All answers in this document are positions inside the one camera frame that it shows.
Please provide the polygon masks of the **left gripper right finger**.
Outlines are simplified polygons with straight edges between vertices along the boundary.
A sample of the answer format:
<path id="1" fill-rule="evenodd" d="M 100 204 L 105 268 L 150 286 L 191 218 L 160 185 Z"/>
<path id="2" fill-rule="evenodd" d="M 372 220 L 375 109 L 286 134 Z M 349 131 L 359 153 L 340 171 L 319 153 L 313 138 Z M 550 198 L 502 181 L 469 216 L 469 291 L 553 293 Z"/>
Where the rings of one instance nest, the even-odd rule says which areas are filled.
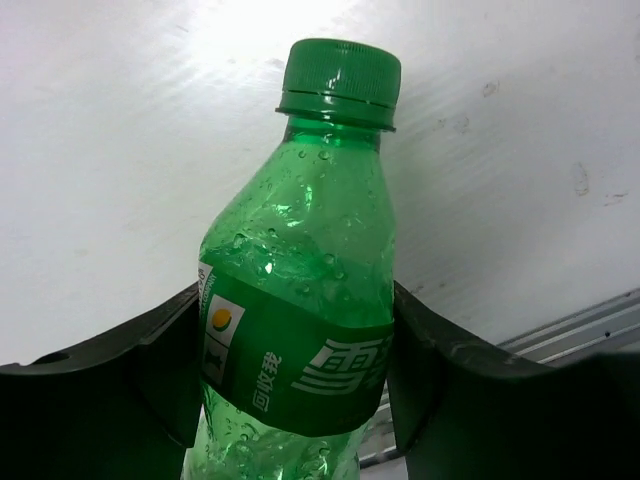
<path id="1" fill-rule="evenodd" d="M 395 289 L 388 386 L 412 479 L 635 479 L 639 357 L 550 367 Z"/>

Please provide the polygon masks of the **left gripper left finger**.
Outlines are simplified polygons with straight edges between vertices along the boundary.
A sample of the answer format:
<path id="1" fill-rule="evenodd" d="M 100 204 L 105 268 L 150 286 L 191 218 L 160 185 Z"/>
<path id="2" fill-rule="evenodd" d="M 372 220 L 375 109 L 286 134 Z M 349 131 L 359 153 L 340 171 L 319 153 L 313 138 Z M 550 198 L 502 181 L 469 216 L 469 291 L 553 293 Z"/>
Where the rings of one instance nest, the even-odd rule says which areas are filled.
<path id="1" fill-rule="evenodd" d="M 1 368 L 4 479 L 178 479 L 200 415 L 198 290 Z"/>

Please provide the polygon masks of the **green soda bottle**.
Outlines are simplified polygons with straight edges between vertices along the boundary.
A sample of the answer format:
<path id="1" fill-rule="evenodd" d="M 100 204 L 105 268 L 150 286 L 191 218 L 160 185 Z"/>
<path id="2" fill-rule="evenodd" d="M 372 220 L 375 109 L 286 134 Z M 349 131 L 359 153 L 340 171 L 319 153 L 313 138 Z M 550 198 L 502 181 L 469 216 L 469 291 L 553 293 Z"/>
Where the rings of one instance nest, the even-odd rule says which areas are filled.
<path id="1" fill-rule="evenodd" d="M 380 160 L 401 64 L 361 43 L 289 53 L 283 139 L 199 250 L 203 417 L 186 479 L 356 479 L 393 339 Z"/>

